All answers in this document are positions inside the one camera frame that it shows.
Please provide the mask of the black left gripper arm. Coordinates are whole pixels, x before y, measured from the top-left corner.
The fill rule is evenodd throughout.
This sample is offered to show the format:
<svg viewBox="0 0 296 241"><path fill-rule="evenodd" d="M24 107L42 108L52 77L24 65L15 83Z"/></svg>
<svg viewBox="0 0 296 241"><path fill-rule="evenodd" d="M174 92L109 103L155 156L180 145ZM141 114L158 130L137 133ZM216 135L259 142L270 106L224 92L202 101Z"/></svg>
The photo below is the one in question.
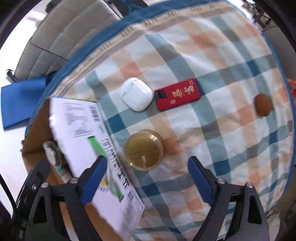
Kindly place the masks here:
<svg viewBox="0 0 296 241"><path fill-rule="evenodd" d="M46 181L50 172L49 162L46 159L41 159L34 169L29 172L16 200L13 199L6 182L1 178L1 187L13 208L13 214L10 214L1 204L1 240L25 239L27 222L33 202L41 184Z"/></svg>

